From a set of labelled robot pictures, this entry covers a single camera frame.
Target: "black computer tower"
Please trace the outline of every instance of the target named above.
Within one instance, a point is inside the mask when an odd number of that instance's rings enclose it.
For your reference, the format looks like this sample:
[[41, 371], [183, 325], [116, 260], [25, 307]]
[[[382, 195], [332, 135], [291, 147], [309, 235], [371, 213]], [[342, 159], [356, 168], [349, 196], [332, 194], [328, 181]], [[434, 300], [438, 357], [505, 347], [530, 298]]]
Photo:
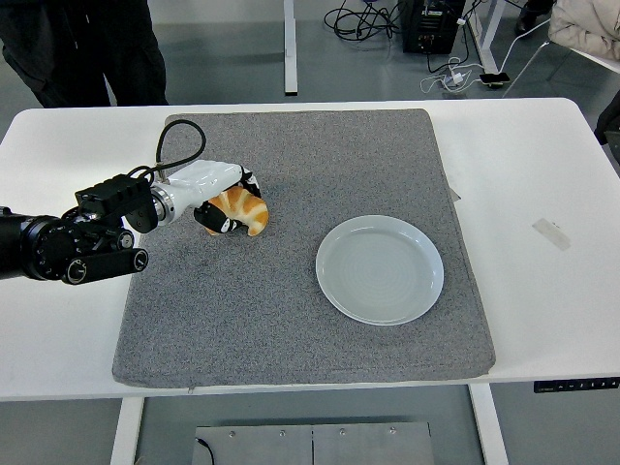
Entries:
[[452, 51], [466, 0], [401, 0], [403, 51], [448, 54]]

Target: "table leg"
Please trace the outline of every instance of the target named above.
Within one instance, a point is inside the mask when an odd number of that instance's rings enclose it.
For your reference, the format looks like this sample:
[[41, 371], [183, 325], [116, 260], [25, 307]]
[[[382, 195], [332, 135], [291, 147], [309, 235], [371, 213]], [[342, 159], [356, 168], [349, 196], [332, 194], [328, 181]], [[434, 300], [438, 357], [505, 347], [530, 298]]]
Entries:
[[480, 37], [474, 34], [474, 42], [476, 43], [480, 62], [484, 67], [485, 73], [495, 74], [498, 72], [495, 58], [493, 58], [493, 53], [491, 52], [491, 43], [495, 38], [495, 33], [497, 32], [497, 27], [499, 26], [500, 19], [502, 19], [505, 8], [506, 2], [500, 1], [498, 3], [498, 0], [491, 0], [488, 16], [484, 24], [481, 23], [478, 15], [473, 14], [470, 16], [470, 25], [472, 29], [474, 31], [482, 30]]
[[143, 397], [123, 398], [110, 465], [134, 465], [143, 406]]
[[295, 0], [284, 0], [284, 93], [297, 95]]
[[469, 385], [469, 395], [472, 398], [478, 425], [484, 463], [486, 465], [509, 465], [491, 386], [489, 384]]

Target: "beige jacket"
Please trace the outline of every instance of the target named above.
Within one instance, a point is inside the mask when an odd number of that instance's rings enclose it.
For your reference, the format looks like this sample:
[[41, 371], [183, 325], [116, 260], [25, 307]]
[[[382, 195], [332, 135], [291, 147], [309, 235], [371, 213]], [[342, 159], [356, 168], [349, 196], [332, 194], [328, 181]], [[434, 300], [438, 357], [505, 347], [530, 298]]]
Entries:
[[549, 22], [549, 39], [620, 61], [620, 0], [557, 0]]

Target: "gray floor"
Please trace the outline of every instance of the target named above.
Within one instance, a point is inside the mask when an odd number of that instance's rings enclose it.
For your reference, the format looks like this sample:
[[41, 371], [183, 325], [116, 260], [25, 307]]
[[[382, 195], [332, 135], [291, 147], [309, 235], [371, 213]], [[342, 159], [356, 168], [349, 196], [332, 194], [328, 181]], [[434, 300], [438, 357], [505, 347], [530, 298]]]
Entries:
[[[513, 39], [515, 11], [511, 8], [507, 7], [493, 46], [498, 64]], [[478, 83], [459, 94], [438, 87], [423, 93], [420, 81], [432, 75], [422, 56], [403, 54], [397, 41], [390, 44], [385, 38], [364, 45], [342, 43], [319, 21], [298, 23], [299, 89], [295, 97], [285, 97], [283, 92], [281, 23], [158, 25], [156, 33], [168, 67], [172, 104], [502, 95], [501, 90]], [[519, 41], [505, 71], [514, 78], [543, 40], [541, 30], [529, 41]], [[465, 56], [460, 36], [453, 55]], [[434, 56], [431, 66], [439, 66], [445, 58]], [[470, 39], [468, 63], [477, 59]], [[555, 77], [548, 80], [561, 63]], [[618, 88], [618, 75], [574, 53], [567, 55], [558, 46], [548, 46], [510, 97], [571, 98], [594, 126]], [[39, 105], [2, 60], [0, 93], [2, 138], [17, 113]], [[549, 124], [558, 122], [561, 115]], [[524, 383], [494, 386], [493, 392], [511, 464], [618, 462], [618, 390], [534, 394], [532, 384]], [[425, 387], [155, 398], [145, 405], [139, 455], [145, 457], [145, 464], [190, 463], [197, 426], [414, 419], [430, 422], [438, 465], [478, 464], [480, 445], [466, 394], [465, 387]], [[118, 409], [118, 400], [106, 399], [2, 403], [0, 463], [108, 463]]]

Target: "gray felt mat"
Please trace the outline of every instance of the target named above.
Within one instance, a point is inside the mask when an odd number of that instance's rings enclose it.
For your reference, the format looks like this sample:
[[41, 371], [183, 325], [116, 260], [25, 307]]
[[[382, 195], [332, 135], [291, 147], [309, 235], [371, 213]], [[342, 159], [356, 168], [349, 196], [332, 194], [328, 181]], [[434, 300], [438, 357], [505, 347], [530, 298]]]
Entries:
[[[448, 380], [495, 361], [481, 300], [428, 114], [420, 109], [182, 115], [208, 136], [202, 158], [257, 176], [270, 221], [256, 237], [209, 236], [192, 212], [144, 235], [113, 365], [131, 386]], [[200, 139], [176, 126], [164, 160]], [[315, 257], [345, 220], [380, 214], [435, 243], [437, 303], [398, 326], [365, 325], [323, 295]]]

